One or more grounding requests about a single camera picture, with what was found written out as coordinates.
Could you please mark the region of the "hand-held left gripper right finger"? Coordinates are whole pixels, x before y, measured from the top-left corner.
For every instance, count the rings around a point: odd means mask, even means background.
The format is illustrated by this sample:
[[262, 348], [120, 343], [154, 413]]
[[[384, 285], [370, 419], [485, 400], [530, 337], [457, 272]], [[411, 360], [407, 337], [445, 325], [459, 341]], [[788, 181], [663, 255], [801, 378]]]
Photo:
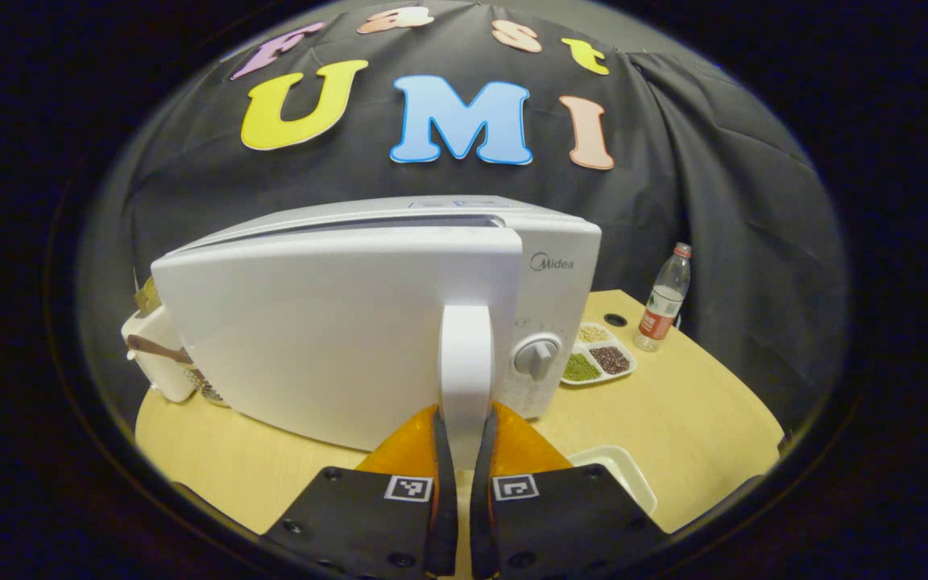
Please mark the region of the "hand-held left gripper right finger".
[[469, 495], [472, 577], [644, 578], [667, 542], [606, 466], [575, 466], [511, 408], [491, 405]]

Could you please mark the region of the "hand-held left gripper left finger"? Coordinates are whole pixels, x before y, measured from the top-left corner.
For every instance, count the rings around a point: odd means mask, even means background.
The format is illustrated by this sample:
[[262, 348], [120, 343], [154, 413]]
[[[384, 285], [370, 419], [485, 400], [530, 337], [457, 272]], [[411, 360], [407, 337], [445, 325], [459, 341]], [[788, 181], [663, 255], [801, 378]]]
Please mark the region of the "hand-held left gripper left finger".
[[458, 502], [441, 408], [417, 412], [354, 469], [320, 469], [265, 539], [349, 578], [453, 576]]

